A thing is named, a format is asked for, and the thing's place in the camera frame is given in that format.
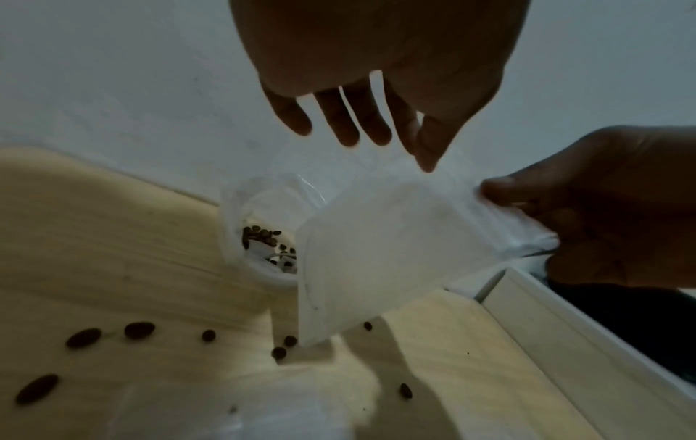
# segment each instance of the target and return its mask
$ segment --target wall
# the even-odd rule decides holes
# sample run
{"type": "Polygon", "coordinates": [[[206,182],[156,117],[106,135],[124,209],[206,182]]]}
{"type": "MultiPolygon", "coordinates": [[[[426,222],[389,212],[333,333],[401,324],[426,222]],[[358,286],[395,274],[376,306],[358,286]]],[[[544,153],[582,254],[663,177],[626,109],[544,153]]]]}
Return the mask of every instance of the wall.
{"type": "MultiPolygon", "coordinates": [[[[696,123],[693,6],[535,0],[499,96],[447,160],[502,173],[604,125],[696,123]]],[[[3,144],[58,149],[210,199],[223,181],[293,170],[333,196],[383,156],[365,139],[357,154],[341,149],[314,101],[304,104],[309,139],[274,118],[224,0],[0,4],[3,144]]]]}

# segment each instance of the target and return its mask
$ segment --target plastic packaging on table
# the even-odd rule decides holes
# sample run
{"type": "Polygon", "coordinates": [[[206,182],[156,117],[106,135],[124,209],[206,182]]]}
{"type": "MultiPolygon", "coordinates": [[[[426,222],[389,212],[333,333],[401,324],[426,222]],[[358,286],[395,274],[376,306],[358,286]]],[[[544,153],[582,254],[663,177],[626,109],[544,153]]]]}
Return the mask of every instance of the plastic packaging on table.
{"type": "Polygon", "coordinates": [[[354,183],[297,233],[299,342],[315,344],[454,279],[554,249],[551,231],[409,158],[354,183]]]}
{"type": "Polygon", "coordinates": [[[258,177],[238,186],[223,188],[219,210],[220,248],[225,261],[234,266],[249,268],[258,278],[277,286],[297,285],[294,272],[296,260],[275,257],[276,265],[268,258],[279,253],[259,241],[242,244],[244,227],[260,226],[269,231],[280,231],[278,245],[295,247],[295,233],[299,227],[321,209],[326,202],[313,186],[296,174],[258,177]],[[284,264],[292,265],[292,271],[284,264]]]}
{"type": "Polygon", "coordinates": [[[131,386],[104,440],[353,439],[312,373],[131,386]]]}

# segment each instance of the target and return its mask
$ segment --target coffee bean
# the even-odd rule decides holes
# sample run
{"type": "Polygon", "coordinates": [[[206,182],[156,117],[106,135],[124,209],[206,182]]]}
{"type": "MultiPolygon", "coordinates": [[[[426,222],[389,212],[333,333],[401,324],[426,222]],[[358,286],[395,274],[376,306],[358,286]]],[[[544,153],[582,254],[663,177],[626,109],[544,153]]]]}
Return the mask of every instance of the coffee bean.
{"type": "Polygon", "coordinates": [[[273,349],[270,355],[273,356],[273,359],[275,360],[281,360],[288,355],[288,352],[282,346],[277,346],[273,349]]]}
{"type": "Polygon", "coordinates": [[[102,337],[102,331],[98,328],[87,328],[78,331],[65,342],[65,346],[70,349],[81,349],[92,345],[102,337]]]}
{"type": "Polygon", "coordinates": [[[399,387],[399,393],[404,397],[404,399],[413,399],[413,393],[411,389],[405,383],[402,383],[399,387]]]}
{"type": "Polygon", "coordinates": [[[14,397],[14,402],[18,405],[28,405],[46,397],[60,381],[55,374],[43,375],[34,379],[14,397]]]}
{"type": "Polygon", "coordinates": [[[123,329],[123,333],[129,339],[144,339],[150,336],[153,331],[154,324],[148,322],[131,323],[123,329]]]}
{"type": "Polygon", "coordinates": [[[285,346],[296,346],[297,338],[294,336],[286,336],[283,340],[283,344],[285,344],[285,346]]]}
{"type": "Polygon", "coordinates": [[[217,334],[215,334],[215,330],[206,330],[201,335],[201,339],[203,339],[206,342],[213,342],[216,336],[217,334]]]}

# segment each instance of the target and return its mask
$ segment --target wood grain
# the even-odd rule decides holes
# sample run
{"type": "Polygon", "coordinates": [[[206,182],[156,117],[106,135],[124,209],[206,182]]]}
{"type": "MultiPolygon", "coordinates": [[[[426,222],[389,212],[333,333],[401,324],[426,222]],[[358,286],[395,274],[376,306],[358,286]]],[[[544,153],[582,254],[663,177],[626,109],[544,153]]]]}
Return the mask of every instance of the wood grain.
{"type": "Polygon", "coordinates": [[[372,324],[278,364],[270,351],[297,332],[295,295],[224,266],[216,207],[51,152],[0,149],[3,438],[93,438],[134,381],[301,368],[347,408],[357,439],[475,439],[490,427],[599,438],[480,304],[436,291],[372,324]],[[126,341],[137,320],[155,333],[126,341]],[[65,348],[89,327],[104,338],[65,348]],[[208,328],[217,339],[203,344],[208,328]],[[54,392],[15,407],[23,385],[47,373],[62,377],[54,392]]]}

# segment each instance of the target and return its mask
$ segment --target clear plastic bag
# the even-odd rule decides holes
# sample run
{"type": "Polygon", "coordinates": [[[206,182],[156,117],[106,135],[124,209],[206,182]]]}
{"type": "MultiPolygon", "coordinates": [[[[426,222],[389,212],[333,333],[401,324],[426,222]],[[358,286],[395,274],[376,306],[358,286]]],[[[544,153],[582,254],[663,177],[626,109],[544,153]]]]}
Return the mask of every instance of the clear plastic bag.
{"type": "Polygon", "coordinates": [[[246,267],[273,285],[296,286],[297,274],[283,266],[285,262],[294,266],[295,261],[276,257],[277,264],[271,264],[268,258],[277,254],[278,249],[259,241],[249,241],[249,248],[245,249],[243,229],[257,225],[280,231],[279,236],[274,236],[278,243],[294,248],[299,227],[325,204],[319,191],[296,174],[257,177],[240,185],[226,186],[221,192],[218,211],[220,248],[225,261],[246,267]]]}
{"type": "Polygon", "coordinates": [[[104,440],[353,438],[347,411],[312,373],[254,375],[229,382],[131,386],[104,440]]]}
{"type": "Polygon", "coordinates": [[[482,200],[476,177],[402,160],[355,183],[297,233],[299,342],[315,344],[454,279],[553,249],[555,235],[482,200]]]}

